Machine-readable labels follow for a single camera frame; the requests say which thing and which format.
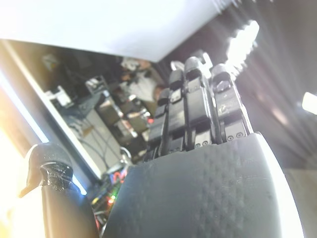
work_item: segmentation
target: white panel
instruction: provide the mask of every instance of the white panel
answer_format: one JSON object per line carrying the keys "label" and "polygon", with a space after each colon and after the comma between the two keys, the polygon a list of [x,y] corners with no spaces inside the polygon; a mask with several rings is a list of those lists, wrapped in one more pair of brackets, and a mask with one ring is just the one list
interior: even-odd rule
{"label": "white panel", "polygon": [[1,0],[0,38],[158,61],[231,0]]}

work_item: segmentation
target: bright light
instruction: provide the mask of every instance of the bright light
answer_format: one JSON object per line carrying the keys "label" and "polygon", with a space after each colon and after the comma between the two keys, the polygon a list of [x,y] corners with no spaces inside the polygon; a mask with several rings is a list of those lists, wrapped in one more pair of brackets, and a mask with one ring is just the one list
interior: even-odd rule
{"label": "bright light", "polygon": [[317,115],[317,96],[306,92],[303,97],[302,107],[304,110]]}
{"label": "bright light", "polygon": [[[42,143],[47,143],[49,139],[45,136],[39,125],[36,123],[36,121],[33,119],[31,114],[28,112],[26,107],[23,105],[19,97],[16,95],[15,91],[9,84],[8,80],[4,76],[4,74],[0,71],[0,86],[4,89],[4,91],[7,93],[9,98],[12,100],[16,108],[19,110],[19,112],[22,114],[22,116],[25,118],[25,120],[28,122],[28,124],[31,126],[33,131],[36,133],[38,138],[42,141]],[[80,192],[82,195],[86,195],[87,192],[83,188],[83,186],[80,184],[78,179],[73,176],[73,182],[75,185],[77,185],[80,189]]]}
{"label": "bright light", "polygon": [[238,68],[241,67],[252,50],[259,28],[256,21],[251,21],[244,29],[238,31],[237,36],[230,40],[227,50],[227,63]]}

